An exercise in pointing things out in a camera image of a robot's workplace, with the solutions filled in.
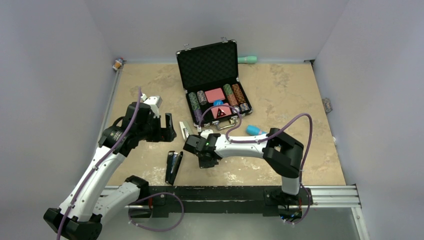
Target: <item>poker chip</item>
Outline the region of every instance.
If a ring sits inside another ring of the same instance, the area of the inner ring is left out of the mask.
[[[235,110],[232,109],[232,113],[233,114],[236,114],[236,113],[240,112],[240,108],[238,106],[235,106],[234,108],[235,108]]]
[[[216,101],[213,102],[213,105],[214,106],[216,106],[216,105],[222,105],[222,104],[224,104],[224,103],[221,100],[216,100]]]
[[[244,111],[248,111],[250,108],[249,108],[249,105],[247,103],[242,103],[242,104],[240,104],[240,109],[241,109],[242,112],[244,112]]]
[[[232,107],[238,107],[239,106],[239,103],[237,102],[236,96],[234,94],[228,95],[227,98],[228,98],[228,102],[229,102],[230,106],[232,106]]]
[[[243,95],[242,90],[238,84],[233,84],[232,91],[234,92],[235,98],[237,99],[238,104],[244,104],[246,102],[245,96]]]
[[[224,89],[225,95],[228,96],[228,95],[234,94],[229,84],[225,84],[222,88]]]
[[[193,111],[195,111],[197,109],[200,110],[200,104],[199,104],[198,98],[196,96],[196,93],[190,92],[188,94],[188,98],[190,99],[191,109],[193,109]]]
[[[198,124],[200,122],[200,118],[202,117],[202,110],[194,110],[194,117],[196,118],[196,123]]]
[[[205,105],[208,102],[208,100],[206,99],[205,92],[202,90],[197,92],[197,98],[198,98],[198,101],[200,102],[200,105]]]

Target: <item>white wall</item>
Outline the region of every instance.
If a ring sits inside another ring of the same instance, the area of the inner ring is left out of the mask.
[[[83,0],[0,3],[0,238],[54,239],[43,220],[89,164],[113,58]]]
[[[423,239],[424,1],[350,0],[314,70],[373,240]]]
[[[262,61],[315,59],[348,0],[85,0],[114,57],[175,62],[192,47],[236,39]]]

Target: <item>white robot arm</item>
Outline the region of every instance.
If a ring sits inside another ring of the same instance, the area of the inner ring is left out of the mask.
[[[90,161],[87,170],[65,201],[59,205],[59,208],[49,208],[45,212],[44,220],[57,232],[61,220],[66,215],[68,207],[71,206],[61,232],[63,237],[70,240],[94,240],[99,236],[102,224],[110,220],[124,206],[145,197],[140,196],[140,193],[141,189],[148,187],[148,182],[139,177],[130,176],[112,194],[99,199],[112,174],[130,151],[138,146],[139,141],[172,142],[177,136],[170,113],[165,114],[166,126],[161,128],[161,116],[159,115],[159,107],[162,103],[161,97],[146,98],[146,95],[143,94],[142,100],[144,102],[139,104],[134,123],[114,151],[100,165],[98,164],[101,158],[117,143],[129,125],[135,113],[136,102],[128,106],[125,116],[118,118],[111,127],[103,131],[92,161]],[[93,169],[94,172],[84,183]],[[71,205],[71,200],[81,185],[83,187],[76,201]]]
[[[263,159],[281,176],[282,192],[295,196],[300,189],[299,176],[304,145],[285,132],[267,141],[256,142],[278,130],[278,128],[271,128],[269,134],[258,136],[230,137],[231,140],[244,141],[244,143],[230,142],[224,134],[220,133],[190,135],[183,149],[198,157],[200,168],[212,168],[218,164],[218,160],[227,157]]]

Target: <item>purple cable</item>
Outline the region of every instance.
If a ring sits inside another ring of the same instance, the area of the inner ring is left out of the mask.
[[[142,98],[142,90],[140,87],[138,87],[138,98],[137,98],[137,104],[135,105],[135,111],[132,114],[131,120],[129,121],[128,126],[126,127],[125,131],[121,134],[120,138],[116,141],[115,145],[112,146],[112,148],[107,151],[107,153],[100,158],[100,160],[94,165],[95,168],[92,168],[90,172],[88,172],[87,176],[85,176],[84,180],[82,181],[81,185],[79,185],[78,189],[76,190],[75,194],[73,195],[73,198],[70,201],[70,206],[67,207],[65,214],[62,217],[62,220],[60,221],[59,228],[57,229],[57,236],[56,240],[61,240],[61,233],[62,229],[64,228],[65,220],[68,217],[69,212],[71,211],[72,205],[77,201],[78,195],[80,195],[81,191],[83,190],[84,186],[86,185],[87,181],[90,179],[90,177],[93,175],[94,171],[102,164],[102,162],[117,148],[117,146],[121,143],[122,139],[127,135],[128,131],[130,130],[131,126],[134,123],[134,120],[136,119],[137,112],[139,111],[140,107],[140,99]]]
[[[148,226],[143,226],[143,225],[140,225],[140,224],[138,224],[138,223],[136,223],[136,222],[134,222],[132,219],[131,219],[131,215],[130,215],[130,210],[128,210],[128,218],[129,218],[129,222],[130,223],[132,223],[134,226],[136,226],[136,227],[139,227],[139,228],[142,228],[142,229],[146,229],[146,230],[149,230],[149,231],[153,231],[153,232],[166,232],[166,231],[169,231],[169,230],[171,230],[171,229],[174,229],[176,226],[178,226],[180,223],[181,223],[181,221],[183,220],[183,217],[184,217],[184,206],[183,206],[183,202],[181,201],[181,199],[180,198],[178,198],[177,197],[177,195],[175,195],[175,194],[172,194],[172,193],[170,193],[170,192],[159,192],[159,193],[155,193],[155,194],[152,194],[152,195],[150,195],[150,196],[147,196],[147,197],[145,197],[145,198],[142,198],[142,199],[140,199],[140,200],[137,200],[137,201],[135,201],[134,203],[135,204],[140,204],[140,203],[142,203],[143,201],[145,201],[145,200],[147,200],[147,199],[150,199],[150,198],[153,198],[153,197],[156,197],[156,196],[159,196],[159,195],[170,195],[170,196],[173,196],[174,198],[176,198],[177,200],[178,200],[178,202],[179,202],[179,204],[181,205],[181,217],[179,218],[179,220],[174,224],[174,225],[172,225],[172,226],[170,226],[170,227],[168,227],[168,228],[164,228],[164,229],[156,229],[156,228],[150,228],[150,227],[148,227]]]
[[[306,211],[305,211],[305,213],[304,213],[304,215],[302,215],[302,217],[298,220],[298,221],[296,221],[296,222],[294,222],[294,224],[298,224],[298,223],[300,223],[305,217],[306,217],[306,215],[308,214],[308,212],[309,212],[309,208],[311,207],[311,193],[309,193],[309,191],[305,188],[305,186],[302,184],[302,172],[303,172],[303,169],[304,169],[304,165],[305,165],[305,161],[306,161],[306,157],[308,156],[308,152],[309,152],[309,148],[311,147],[311,141],[312,141],[312,117],[311,117],[311,115],[309,115],[308,113],[301,113],[301,114],[299,114],[299,115],[297,115],[297,116],[295,116],[292,120],[290,120],[285,126],[283,126],[280,130],[278,130],[276,133],[274,133],[274,134],[272,134],[272,135],[270,135],[270,136],[268,136],[268,137],[266,137],[266,138],[264,138],[264,139],[258,139],[257,141],[256,140],[232,140],[232,139],[230,139],[230,136],[229,136],[229,134],[230,134],[230,132],[231,131],[233,131],[233,130],[235,130],[235,129],[238,129],[241,125],[242,125],[242,115],[234,108],[234,107],[232,107],[232,106],[229,106],[229,105],[224,105],[224,104],[221,104],[221,105],[215,105],[215,106],[211,106],[211,107],[209,107],[206,111],[204,111],[204,113],[201,115],[201,118],[200,118],[200,121],[199,121],[199,126],[202,126],[201,125],[201,123],[202,123],[202,120],[203,120],[203,117],[205,116],[205,114],[207,113],[207,112],[209,112],[211,109],[213,109],[213,108],[217,108],[217,107],[228,107],[228,108],[231,108],[231,109],[233,109],[235,112],[237,112],[237,115],[238,115],[238,117],[240,118],[240,121],[239,121],[239,123],[238,123],[238,125],[237,126],[234,126],[234,127],[232,127],[232,128],[230,128],[226,133],[225,133],[225,137],[226,137],[226,139],[229,141],[229,142],[231,142],[231,143],[235,143],[235,144],[253,144],[253,143],[262,143],[262,142],[265,142],[265,141],[268,141],[268,140],[270,140],[270,139],[273,139],[273,138],[275,138],[277,135],[279,135],[279,134],[281,134],[284,130],[286,130],[288,127],[290,127],[290,125],[292,125],[296,120],[298,120],[300,117],[302,117],[302,116],[306,116],[308,119],[309,119],[309,137],[308,137],[308,139],[307,139],[307,145],[306,145],[306,149],[305,149],[305,153],[304,153],[304,155],[303,155],[303,159],[302,159],[302,162],[301,162],[301,164],[300,164],[300,173],[299,173],[299,182],[300,182],[300,186],[305,190],[305,192],[306,192],[306,194],[307,194],[307,199],[308,199],[308,204],[307,204],[307,209],[306,209]]]

